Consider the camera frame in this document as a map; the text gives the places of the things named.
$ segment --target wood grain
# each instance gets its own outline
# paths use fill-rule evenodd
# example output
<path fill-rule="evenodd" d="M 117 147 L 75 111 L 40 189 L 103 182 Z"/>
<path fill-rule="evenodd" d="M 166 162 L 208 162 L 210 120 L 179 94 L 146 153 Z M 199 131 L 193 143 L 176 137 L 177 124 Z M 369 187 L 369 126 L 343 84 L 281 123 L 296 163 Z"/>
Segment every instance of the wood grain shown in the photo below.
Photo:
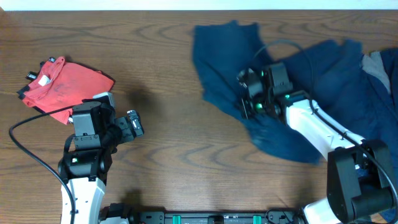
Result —
<path fill-rule="evenodd" d="M 265 210 L 324 197 L 324 161 L 311 166 L 258 151 L 238 121 L 201 99 L 193 27 L 233 19 L 258 22 L 266 42 L 292 39 L 308 47 L 351 38 L 364 52 L 398 46 L 397 11 L 0 11 L 0 223 L 59 223 L 60 184 L 13 145 L 7 129 L 37 114 L 15 95 L 26 73 L 61 55 L 111 75 L 118 116 L 138 110 L 146 129 L 143 138 L 118 147 L 103 206 Z M 295 52 L 271 51 L 274 57 Z M 16 134 L 56 167 L 72 132 L 43 118 Z"/>

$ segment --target blue cloth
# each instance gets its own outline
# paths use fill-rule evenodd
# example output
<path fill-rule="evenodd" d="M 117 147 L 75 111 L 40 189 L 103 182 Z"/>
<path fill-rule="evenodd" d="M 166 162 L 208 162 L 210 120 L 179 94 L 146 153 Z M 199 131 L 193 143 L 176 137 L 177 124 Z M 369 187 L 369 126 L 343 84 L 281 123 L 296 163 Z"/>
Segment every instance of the blue cloth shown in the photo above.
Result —
<path fill-rule="evenodd" d="M 266 115 L 242 119 L 238 73 L 248 67 L 273 63 L 263 50 L 258 25 L 239 26 L 236 21 L 217 26 L 196 26 L 193 63 L 204 88 L 203 98 L 240 120 L 260 150 L 283 159 L 316 164 L 320 153 L 298 132 Z M 391 150 L 398 180 L 398 49 L 381 52 L 391 79 L 392 95 L 375 77 L 361 68 L 361 43 L 338 45 L 327 40 L 306 50 L 315 69 L 314 99 L 321 108 L 350 131 L 366 139 L 381 139 Z M 302 52 L 281 60 L 296 89 L 309 91 L 310 66 Z M 392 220 L 393 211 L 382 213 Z"/>

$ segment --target black cable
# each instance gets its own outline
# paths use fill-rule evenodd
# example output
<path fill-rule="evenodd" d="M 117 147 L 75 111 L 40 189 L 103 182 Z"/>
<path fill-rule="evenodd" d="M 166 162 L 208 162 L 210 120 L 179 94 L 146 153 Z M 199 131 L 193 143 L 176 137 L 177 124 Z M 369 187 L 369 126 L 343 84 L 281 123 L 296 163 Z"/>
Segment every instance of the black cable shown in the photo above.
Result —
<path fill-rule="evenodd" d="M 43 114 L 28 118 L 26 120 L 23 120 L 21 122 L 18 122 L 17 124 L 14 124 L 13 126 L 11 126 L 11 128 L 9 129 L 9 135 L 10 135 L 11 140 L 14 142 L 14 144 L 16 146 L 18 146 L 19 149 L 24 151 L 24 153 L 28 154 L 28 156 L 30 156 L 34 160 L 36 160 L 39 164 L 44 166 L 47 170 L 49 170 L 61 182 L 62 186 L 67 191 L 67 194 L 68 194 L 69 199 L 70 199 L 70 205 L 71 205 L 71 208 L 72 208 L 71 214 L 70 214 L 70 223 L 74 224 L 74 222 L 75 222 L 75 210 L 76 210 L 76 208 L 75 208 L 75 200 L 73 199 L 73 196 L 72 196 L 72 193 L 70 192 L 69 187 L 62 181 L 61 177 L 57 174 L 57 172 L 55 170 L 53 170 L 47 163 L 45 163 L 43 160 L 41 160 L 35 154 L 31 153 L 21 143 L 19 143 L 19 141 L 14 137 L 14 133 L 13 133 L 14 129 L 16 127 L 22 125 L 22 124 L 28 123 L 29 121 L 32 121 L 32 120 L 37 119 L 37 118 L 41 118 L 41 117 L 44 117 L 44 116 L 47 116 L 47 115 L 50 115 L 50 114 L 54 114 L 54 113 L 58 113 L 58 112 L 63 111 L 63 110 L 70 109 L 72 107 L 74 107 L 74 106 L 67 106 L 67 107 L 61 108 L 59 110 L 51 111 L 51 112 L 48 112 L 48 113 L 43 113 Z"/>
<path fill-rule="evenodd" d="M 391 191 L 392 191 L 392 196 L 394 198 L 394 205 L 396 208 L 396 214 L 394 219 L 389 222 L 388 224 L 396 224 L 396 222 L 398 221 L 398 194 L 397 194 L 397 190 L 394 186 L 394 184 L 392 183 L 390 177 L 388 176 L 386 170 L 383 168 L 383 166 L 377 161 L 375 160 L 375 158 L 364 148 L 362 147 L 360 144 L 358 144 L 356 141 L 354 141 L 353 139 L 351 139 L 349 136 L 346 135 L 346 133 L 340 131 L 338 128 L 334 127 L 329 121 L 327 121 L 324 117 L 322 117 L 322 115 L 320 115 L 318 113 L 318 109 L 315 109 L 312 103 L 313 100 L 313 89 L 315 87 L 315 70 L 314 67 L 312 65 L 312 61 L 311 58 L 308 56 L 308 54 L 306 53 L 306 51 L 304 51 L 304 49 L 297 43 L 291 41 L 291 40 L 276 40 L 273 41 L 263 47 L 261 47 L 256 54 L 254 55 L 254 58 L 256 58 L 261 51 L 265 50 L 266 48 L 268 48 L 269 46 L 272 45 L 276 45 L 276 44 L 288 44 L 288 45 L 292 45 L 296 48 L 298 48 L 305 56 L 305 58 L 308 60 L 308 64 L 310 66 L 310 71 L 311 71 L 311 88 L 310 88 L 310 93 L 309 93 L 309 103 L 310 103 L 310 107 L 312 112 L 318 116 L 326 125 L 328 125 L 331 129 L 333 129 L 334 131 L 336 131 L 339 135 L 341 135 L 342 137 L 344 137 L 345 139 L 347 139 L 351 144 L 353 144 L 355 147 L 357 147 L 363 154 L 365 154 L 367 156 L 367 158 L 377 167 L 377 169 L 383 174 L 383 176 L 386 178 L 388 184 L 390 185 Z M 367 221 L 362 221 L 362 223 L 372 223 L 372 224 L 378 224 L 378 223 L 374 223 L 374 222 L 367 222 Z"/>

